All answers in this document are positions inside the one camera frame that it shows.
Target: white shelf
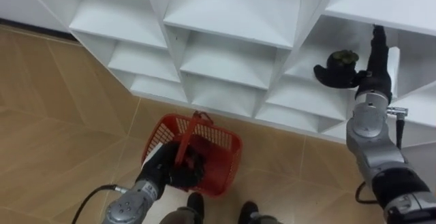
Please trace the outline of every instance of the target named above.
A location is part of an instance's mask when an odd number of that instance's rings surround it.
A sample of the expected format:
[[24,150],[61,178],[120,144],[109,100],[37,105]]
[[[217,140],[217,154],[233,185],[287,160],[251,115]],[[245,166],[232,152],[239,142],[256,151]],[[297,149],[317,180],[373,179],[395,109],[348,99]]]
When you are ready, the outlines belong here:
[[164,22],[290,49],[299,7],[300,0],[171,0]]
[[337,120],[347,118],[348,101],[349,91],[295,78],[282,78],[266,100],[267,103]]
[[248,86],[186,75],[188,96],[193,105],[252,117],[261,92]]
[[322,132],[322,134],[332,136],[334,138],[339,138],[345,141],[347,139],[347,122],[344,121],[339,125]]
[[272,104],[264,104],[255,118],[310,132],[318,131],[320,121],[316,115]]
[[268,89],[276,48],[193,31],[182,71]]
[[71,29],[167,48],[149,0],[82,0]]
[[436,37],[401,31],[399,97],[425,89],[436,81]]
[[331,16],[436,35],[436,0],[332,0]]
[[[372,26],[368,24],[324,16],[301,46],[295,63],[285,74],[318,83],[313,67],[316,65],[325,67],[328,57],[338,50],[353,50],[359,55],[356,71],[365,70],[371,53],[371,29]],[[386,29],[386,35],[391,45],[397,42],[396,31]],[[394,97],[396,97],[399,65],[400,50],[392,47],[389,49],[388,72]]]
[[407,121],[429,127],[436,126],[436,86],[394,101],[391,106],[409,108]]
[[133,74],[180,82],[171,56],[166,50],[119,42],[108,67]]
[[163,97],[175,101],[188,102],[182,85],[177,82],[137,75],[130,91],[140,97]]
[[404,145],[436,140],[436,0],[36,1],[134,95],[341,142],[355,91],[313,67],[353,50],[366,69],[384,25]]

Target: shoe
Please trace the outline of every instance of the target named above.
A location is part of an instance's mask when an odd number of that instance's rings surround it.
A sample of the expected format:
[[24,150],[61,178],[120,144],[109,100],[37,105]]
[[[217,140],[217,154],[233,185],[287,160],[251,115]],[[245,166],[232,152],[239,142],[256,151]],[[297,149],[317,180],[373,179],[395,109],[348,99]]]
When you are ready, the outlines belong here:
[[204,200],[201,194],[191,193],[188,197],[187,206],[195,210],[201,219],[204,219]]
[[240,209],[238,224],[249,224],[251,221],[251,214],[254,212],[259,212],[258,205],[254,202],[245,202],[243,207]]

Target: basket handle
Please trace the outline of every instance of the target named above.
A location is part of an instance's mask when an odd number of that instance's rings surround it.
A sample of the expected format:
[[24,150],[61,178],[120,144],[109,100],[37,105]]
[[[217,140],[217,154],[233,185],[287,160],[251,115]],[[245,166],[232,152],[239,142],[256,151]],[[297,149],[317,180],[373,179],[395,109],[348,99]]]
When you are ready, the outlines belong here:
[[178,148],[175,165],[180,165],[183,162],[183,157],[185,156],[186,149],[189,144],[189,139],[195,130],[197,124],[203,121],[202,123],[206,125],[212,125],[213,121],[210,118],[210,116],[205,112],[199,112],[195,111],[192,115],[192,119],[189,122],[188,128],[186,129],[186,132],[183,134],[182,141],[180,143],[180,147]]

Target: cable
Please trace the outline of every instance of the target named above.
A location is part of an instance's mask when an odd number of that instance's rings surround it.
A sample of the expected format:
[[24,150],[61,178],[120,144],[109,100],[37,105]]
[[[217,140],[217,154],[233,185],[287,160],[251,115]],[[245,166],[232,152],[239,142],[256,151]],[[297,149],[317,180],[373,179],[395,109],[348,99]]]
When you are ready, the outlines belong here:
[[[396,147],[401,150],[402,143],[403,143],[403,132],[404,132],[404,126],[405,121],[404,119],[397,118],[396,120]],[[366,186],[366,182],[362,182],[360,186],[356,189],[356,194],[354,195],[354,198],[356,199],[356,202],[359,204],[378,204],[377,200],[361,200],[360,199],[360,193],[362,192],[363,188]]]
[[361,200],[360,199],[360,192],[362,192],[363,188],[366,186],[366,182],[362,182],[360,186],[356,189],[356,194],[354,195],[354,198],[356,199],[356,202],[359,204],[378,204],[379,202],[377,200]]
[[84,206],[88,203],[88,201],[98,192],[102,191],[102,190],[113,190],[115,191],[115,188],[117,188],[117,185],[103,185],[100,186],[98,188],[96,188],[94,191],[92,191],[82,202],[82,204],[80,205],[79,209],[77,209],[76,214],[74,215],[72,224],[76,224],[77,219],[79,219],[80,213],[82,212]]
[[398,118],[396,120],[396,147],[401,150],[403,143],[403,132],[404,132],[404,119]]

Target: red plastic basket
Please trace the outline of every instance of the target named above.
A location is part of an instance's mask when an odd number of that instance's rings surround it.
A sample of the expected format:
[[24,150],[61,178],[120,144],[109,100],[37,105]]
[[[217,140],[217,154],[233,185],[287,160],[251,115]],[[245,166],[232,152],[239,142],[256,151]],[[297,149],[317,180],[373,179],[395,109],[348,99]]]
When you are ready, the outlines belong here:
[[188,145],[205,158],[202,182],[191,190],[211,197],[225,193],[238,171],[242,150],[239,136],[214,126],[211,118],[204,112],[194,112],[192,118],[167,114],[153,130],[141,162],[144,162],[158,143],[170,141],[181,142],[176,165],[183,162]]

